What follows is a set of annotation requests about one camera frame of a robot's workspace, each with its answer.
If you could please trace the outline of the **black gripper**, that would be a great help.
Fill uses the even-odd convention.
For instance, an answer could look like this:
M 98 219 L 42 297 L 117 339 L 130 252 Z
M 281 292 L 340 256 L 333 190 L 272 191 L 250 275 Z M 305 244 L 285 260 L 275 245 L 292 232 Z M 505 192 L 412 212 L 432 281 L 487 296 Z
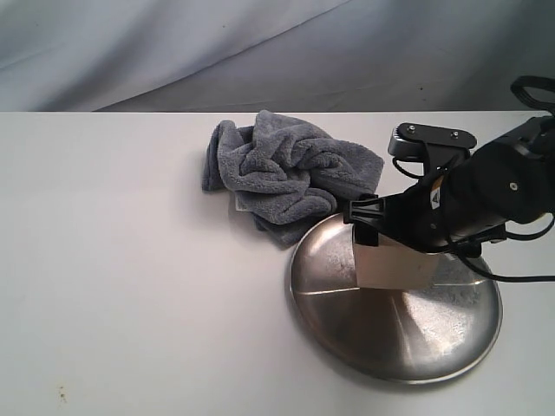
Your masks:
M 353 224 L 353 243 L 361 246 L 380 245 L 380 233 L 371 225 L 383 224 L 385 218 L 391 234 L 411 248 L 479 256 L 483 243 L 501 239 L 506 175 L 444 172 L 387 197 L 386 202 L 368 194 L 343 207 L 343 222 Z

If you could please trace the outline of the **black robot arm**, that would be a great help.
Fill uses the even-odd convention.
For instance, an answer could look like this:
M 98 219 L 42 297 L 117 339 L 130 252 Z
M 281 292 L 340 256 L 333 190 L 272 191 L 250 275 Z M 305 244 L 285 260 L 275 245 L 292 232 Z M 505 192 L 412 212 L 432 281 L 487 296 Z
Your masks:
M 402 123 L 388 153 L 394 163 L 422 164 L 423 174 L 404 192 L 348 202 L 343 221 L 360 244 L 383 235 L 427 254 L 474 254 L 503 239 L 507 222 L 554 212 L 551 116 L 532 117 L 484 146 L 461 129 Z

